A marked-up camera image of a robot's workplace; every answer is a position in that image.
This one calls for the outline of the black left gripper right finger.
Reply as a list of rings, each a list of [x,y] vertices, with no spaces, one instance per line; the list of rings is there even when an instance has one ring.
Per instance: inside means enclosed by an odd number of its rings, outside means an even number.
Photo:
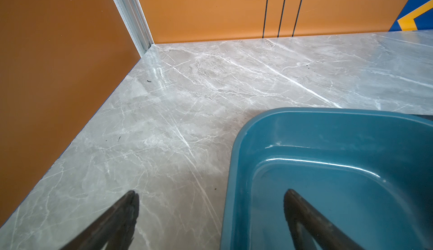
[[[362,249],[293,189],[284,195],[284,215],[297,250]]]

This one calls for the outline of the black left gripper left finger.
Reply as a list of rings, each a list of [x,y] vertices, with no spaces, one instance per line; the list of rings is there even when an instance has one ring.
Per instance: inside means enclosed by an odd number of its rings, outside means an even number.
[[[62,249],[127,250],[138,216],[139,195],[130,190]]]

